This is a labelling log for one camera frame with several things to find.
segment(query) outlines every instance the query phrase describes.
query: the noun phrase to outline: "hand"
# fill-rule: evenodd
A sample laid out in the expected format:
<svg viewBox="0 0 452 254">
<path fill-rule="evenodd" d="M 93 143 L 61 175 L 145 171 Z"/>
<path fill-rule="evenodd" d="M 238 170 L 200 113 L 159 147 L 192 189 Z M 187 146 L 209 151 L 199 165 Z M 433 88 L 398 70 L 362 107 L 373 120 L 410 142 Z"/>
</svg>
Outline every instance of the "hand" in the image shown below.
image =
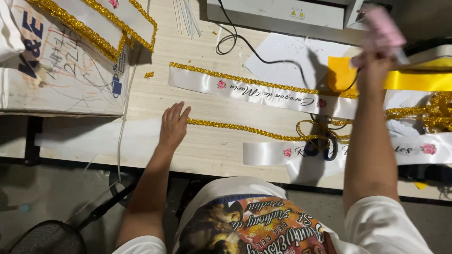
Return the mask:
<svg viewBox="0 0 452 254">
<path fill-rule="evenodd" d="M 184 102 L 175 103 L 171 108 L 167 108 L 162 116 L 162 127 L 160 128 L 159 146 L 163 146 L 174 152 L 187 134 L 187 119 L 190 106 L 180 115 Z"/>
<path fill-rule="evenodd" d="M 374 52 L 365 52 L 364 56 L 366 63 L 358 75 L 358 91 L 363 95 L 379 93 L 393 66 L 392 59 L 379 58 Z"/>
</svg>

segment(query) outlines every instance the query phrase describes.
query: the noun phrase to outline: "satin ribbon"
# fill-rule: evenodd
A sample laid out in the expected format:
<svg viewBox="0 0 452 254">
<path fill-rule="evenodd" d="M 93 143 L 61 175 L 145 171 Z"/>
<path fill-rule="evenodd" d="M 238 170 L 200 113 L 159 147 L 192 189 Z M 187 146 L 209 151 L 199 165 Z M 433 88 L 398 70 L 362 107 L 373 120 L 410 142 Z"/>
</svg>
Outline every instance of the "satin ribbon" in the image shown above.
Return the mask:
<svg viewBox="0 0 452 254">
<path fill-rule="evenodd" d="M 349 57 L 328 57 L 327 84 L 335 92 L 345 91 L 356 76 L 356 68 L 349 68 Z M 433 61 L 424 63 L 432 68 Z M 444 61 L 439 67 L 448 64 Z M 416 91 L 452 91 L 452 73 L 425 74 L 413 71 L 390 71 L 385 81 L 385 89 L 416 90 Z M 358 94 L 356 84 L 347 93 Z"/>
<path fill-rule="evenodd" d="M 452 163 L 452 132 L 396 137 L 391 143 L 398 165 Z M 243 164 L 285 164 L 292 183 L 310 182 L 345 169 L 348 145 L 338 144 L 333 161 L 325 161 L 323 152 L 306 156 L 305 145 L 306 141 L 243 143 Z"/>
<path fill-rule="evenodd" d="M 246 79 L 249 82 L 246 83 L 238 80 L 245 80 L 240 77 L 208 73 L 215 72 L 171 63 L 168 85 L 204 94 L 345 119 L 354 119 L 358 104 L 356 99 L 314 94 L 314 92 L 318 93 L 316 90 L 284 86 L 307 91 L 306 93 L 295 92 L 271 87 L 271 85 L 281 86 L 277 84 L 259 85 L 265 83 L 259 80 Z"/>
</svg>

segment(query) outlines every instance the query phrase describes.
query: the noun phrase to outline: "wooden table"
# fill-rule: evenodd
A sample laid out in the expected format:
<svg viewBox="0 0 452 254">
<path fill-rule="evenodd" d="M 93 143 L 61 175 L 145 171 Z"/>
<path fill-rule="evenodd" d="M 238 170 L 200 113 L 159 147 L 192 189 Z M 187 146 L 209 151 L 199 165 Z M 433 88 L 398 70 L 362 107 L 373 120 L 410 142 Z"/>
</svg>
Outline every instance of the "wooden table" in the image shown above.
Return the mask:
<svg viewBox="0 0 452 254">
<path fill-rule="evenodd" d="M 147 5 L 146 0 L 139 0 L 139 2 L 143 6 Z M 207 12 L 205 6 L 200 8 L 198 1 L 192 1 L 192 3 L 196 16 L 199 17 L 201 15 L 206 20 Z M 212 32 L 218 32 L 219 26 L 212 22 L 198 21 L 202 30 L 202 37 L 195 36 L 190 39 L 190 36 L 186 33 L 178 33 L 172 1 L 152 0 L 150 15 L 158 23 L 155 53 L 152 54 L 152 57 L 149 52 L 141 55 L 141 64 L 137 67 L 132 83 L 127 120 L 161 117 L 167 107 L 183 100 L 186 105 L 192 106 L 191 118 L 246 125 L 281 135 L 297 135 L 295 125 L 298 121 L 309 118 L 306 113 L 226 99 L 168 86 L 169 63 L 172 61 L 256 79 L 252 73 L 242 66 L 252 52 L 243 41 L 238 40 L 237 45 L 229 54 L 224 56 L 216 54 L 217 35 Z M 246 28 L 237 28 L 237 32 L 246 37 L 255 48 L 268 35 L 268 32 Z M 221 37 L 225 35 L 227 35 L 227 32 L 223 30 Z M 226 50 L 230 45 L 231 42 L 224 43 L 222 47 Z M 351 50 L 348 54 L 356 54 L 356 50 Z M 151 71 L 155 72 L 155 76 L 149 80 L 145 79 L 145 73 Z M 90 121 L 90 119 L 85 118 L 80 119 L 80 121 L 86 122 Z M 46 118 L 43 131 L 49 132 L 52 128 L 67 127 L 67 125 L 68 123 L 64 119 Z M 302 129 L 308 133 L 311 126 L 304 125 Z M 340 134 L 349 133 L 349 130 L 349 128 L 345 128 Z M 289 183 L 290 179 L 283 165 L 243 165 L 243 142 L 268 141 L 276 140 L 248 132 L 190 125 L 184 141 L 174 155 L 171 170 L 222 177 L 252 175 L 271 182 Z M 43 158 L 85 162 L 92 160 L 92 156 L 61 153 L 55 149 L 44 147 L 41 148 L 40 156 Z M 94 162 L 116 165 L 117 158 L 100 154 Z M 144 168 L 146 163 L 147 160 L 121 158 L 121 165 L 123 166 Z M 323 177 L 317 186 L 343 189 L 344 174 Z M 413 183 L 401 181 L 399 182 L 399 194 L 430 199 L 438 199 L 440 196 L 436 187 L 428 186 L 418 190 Z"/>
</svg>

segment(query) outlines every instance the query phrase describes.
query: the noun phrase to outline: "gold tinsel cord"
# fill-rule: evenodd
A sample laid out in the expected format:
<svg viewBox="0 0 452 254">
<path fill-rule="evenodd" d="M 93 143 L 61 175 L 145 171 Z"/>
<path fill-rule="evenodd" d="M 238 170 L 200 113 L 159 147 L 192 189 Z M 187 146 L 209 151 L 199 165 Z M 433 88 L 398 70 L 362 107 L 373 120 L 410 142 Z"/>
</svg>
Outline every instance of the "gold tinsel cord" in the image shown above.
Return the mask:
<svg viewBox="0 0 452 254">
<path fill-rule="evenodd" d="M 425 107 L 411 107 L 411 108 L 390 108 L 385 111 L 386 120 L 391 119 L 421 119 L 424 127 L 429 133 L 447 132 L 452 131 L 452 92 L 437 92 L 431 96 L 429 100 L 430 104 Z M 301 132 L 300 124 L 302 122 L 309 122 L 311 124 L 318 124 L 312 120 L 303 120 L 297 123 L 297 131 L 299 136 L 282 136 L 271 132 L 259 130 L 256 128 L 231 124 L 222 122 L 211 122 L 197 119 L 188 119 L 188 124 L 204 125 L 218 128 L 226 128 L 233 130 L 241 130 L 246 132 L 252 132 L 259 135 L 267 136 L 270 138 L 284 140 L 284 141 L 307 141 L 315 138 L 327 139 L 323 135 L 309 135 L 305 136 Z M 345 124 L 352 124 L 352 120 L 347 121 L 331 121 L 329 124 L 335 126 L 342 126 Z M 327 130 L 326 126 L 319 125 L 324 131 Z M 338 135 L 336 132 L 328 130 L 336 139 L 344 144 L 348 143 L 350 135 Z"/>
</svg>

